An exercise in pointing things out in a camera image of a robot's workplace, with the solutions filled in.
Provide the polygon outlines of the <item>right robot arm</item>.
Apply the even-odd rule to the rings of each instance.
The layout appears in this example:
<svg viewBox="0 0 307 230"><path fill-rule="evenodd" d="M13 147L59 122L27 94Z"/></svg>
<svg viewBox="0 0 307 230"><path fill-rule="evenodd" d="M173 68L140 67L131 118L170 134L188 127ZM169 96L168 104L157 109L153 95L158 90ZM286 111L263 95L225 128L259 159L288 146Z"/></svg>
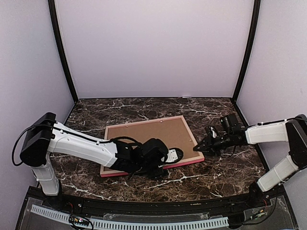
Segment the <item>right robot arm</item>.
<svg viewBox="0 0 307 230"><path fill-rule="evenodd" d="M285 183L307 167L306 115L243 126L235 114L229 114L221 117L220 122L224 133L219 134L214 126L208 126L206 136L194 146L194 151L202 152L206 156L219 156L221 150L230 147L270 143L288 145L287 155L259 178L254 183L255 190L245 196L245 204L249 208L255 208L263 201L263 193Z"/></svg>

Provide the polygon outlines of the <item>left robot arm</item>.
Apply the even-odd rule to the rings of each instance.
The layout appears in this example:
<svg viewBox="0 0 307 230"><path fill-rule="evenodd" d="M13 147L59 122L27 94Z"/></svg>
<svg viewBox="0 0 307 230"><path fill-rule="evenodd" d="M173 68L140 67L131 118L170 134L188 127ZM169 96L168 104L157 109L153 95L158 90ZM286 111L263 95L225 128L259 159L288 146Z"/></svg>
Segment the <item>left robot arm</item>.
<svg viewBox="0 0 307 230"><path fill-rule="evenodd" d="M83 134L56 121L51 112L26 128L17 140L21 138L21 163L32 169L43 193L57 209L65 208L68 199L60 192L60 182L49 159L51 153L71 155L126 173L150 173L166 163L169 153L163 141L156 138L140 143L130 137L105 140Z"/></svg>

